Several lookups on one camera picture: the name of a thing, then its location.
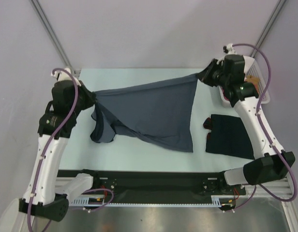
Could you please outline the blue-grey tank top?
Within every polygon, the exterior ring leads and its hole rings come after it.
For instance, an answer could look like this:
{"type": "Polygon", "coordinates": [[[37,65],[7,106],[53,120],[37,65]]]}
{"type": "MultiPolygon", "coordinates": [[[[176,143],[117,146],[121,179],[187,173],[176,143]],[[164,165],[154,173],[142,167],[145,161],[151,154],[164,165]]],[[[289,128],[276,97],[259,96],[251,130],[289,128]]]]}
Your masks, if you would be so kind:
{"type": "Polygon", "coordinates": [[[191,114],[197,87],[195,74],[133,87],[97,91],[91,117],[96,143],[116,135],[138,138],[165,149],[193,152],[191,114]]]}

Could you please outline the navy jersey tank top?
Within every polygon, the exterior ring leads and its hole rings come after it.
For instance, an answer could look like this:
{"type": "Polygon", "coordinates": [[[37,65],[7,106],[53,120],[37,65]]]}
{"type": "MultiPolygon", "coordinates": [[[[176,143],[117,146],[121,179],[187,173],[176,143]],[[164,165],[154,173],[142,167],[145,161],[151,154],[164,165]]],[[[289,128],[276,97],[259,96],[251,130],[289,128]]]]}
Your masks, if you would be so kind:
{"type": "Polygon", "coordinates": [[[206,152],[254,160],[253,147],[239,117],[212,114],[203,127],[209,130],[206,152]]]}

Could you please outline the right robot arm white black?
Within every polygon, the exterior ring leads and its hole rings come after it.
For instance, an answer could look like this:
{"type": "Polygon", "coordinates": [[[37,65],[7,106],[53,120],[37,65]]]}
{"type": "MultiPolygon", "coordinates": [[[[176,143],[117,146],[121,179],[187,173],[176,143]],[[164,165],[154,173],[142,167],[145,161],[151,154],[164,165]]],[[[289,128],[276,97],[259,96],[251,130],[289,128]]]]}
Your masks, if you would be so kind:
{"type": "Polygon", "coordinates": [[[223,59],[212,59],[196,77],[211,87],[220,87],[239,115],[253,148],[254,160],[241,168],[224,172],[217,188],[223,194],[230,193],[235,185],[259,185],[281,180],[290,172],[295,162],[293,152],[286,152],[278,142],[258,105],[260,96],[254,84],[245,81],[245,59],[230,54],[223,59]]]}

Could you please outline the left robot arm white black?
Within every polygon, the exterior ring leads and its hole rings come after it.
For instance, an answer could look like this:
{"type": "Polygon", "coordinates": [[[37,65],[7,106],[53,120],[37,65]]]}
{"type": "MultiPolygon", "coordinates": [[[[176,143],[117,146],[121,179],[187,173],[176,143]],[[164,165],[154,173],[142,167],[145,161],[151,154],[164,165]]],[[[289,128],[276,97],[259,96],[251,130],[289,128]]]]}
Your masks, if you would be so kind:
{"type": "Polygon", "coordinates": [[[29,186],[19,201],[19,211],[60,222],[69,203],[83,192],[96,193],[101,187],[97,172],[90,170],[81,170],[69,183],[55,187],[60,160],[76,119],[96,100],[81,81],[74,84],[69,80],[56,82],[52,97],[39,120],[37,158],[29,186]]]}

